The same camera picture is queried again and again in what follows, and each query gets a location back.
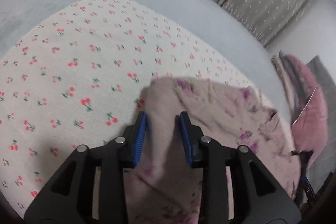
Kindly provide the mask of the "pink floral padded garment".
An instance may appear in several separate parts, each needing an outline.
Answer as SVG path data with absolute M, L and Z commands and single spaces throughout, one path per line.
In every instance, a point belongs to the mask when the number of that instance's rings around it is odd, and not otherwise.
M 293 198 L 299 160 L 291 155 L 290 128 L 251 87 L 194 78 L 151 81 L 141 159 L 125 174 L 130 223 L 197 223 L 202 169 L 193 169 L 198 144 L 246 146 Z

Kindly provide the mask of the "pink velvet folded clothes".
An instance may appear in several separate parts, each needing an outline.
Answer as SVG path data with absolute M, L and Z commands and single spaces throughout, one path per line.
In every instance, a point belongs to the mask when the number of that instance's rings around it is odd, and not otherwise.
M 297 152 L 311 152 L 310 167 L 326 145 L 325 104 L 317 80 L 309 67 L 294 55 L 280 52 L 272 57 L 291 114 L 291 132 Z

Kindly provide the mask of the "grey quilted blanket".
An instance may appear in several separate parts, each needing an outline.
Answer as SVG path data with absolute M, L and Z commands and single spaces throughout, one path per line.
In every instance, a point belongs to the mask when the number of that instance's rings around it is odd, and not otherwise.
M 329 173 L 335 172 L 335 80 L 318 55 L 307 63 L 307 66 L 314 74 L 323 94 L 325 104 L 323 118 L 327 126 L 326 145 L 307 173 L 313 189 L 318 190 Z

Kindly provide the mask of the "white cherry print sheet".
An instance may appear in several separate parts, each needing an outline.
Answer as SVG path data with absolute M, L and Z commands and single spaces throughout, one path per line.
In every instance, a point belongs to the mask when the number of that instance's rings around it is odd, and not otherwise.
M 19 216 L 80 144 L 119 134 L 151 79 L 254 83 L 175 21 L 133 0 L 83 0 L 32 28 L 1 60 L 1 192 Z

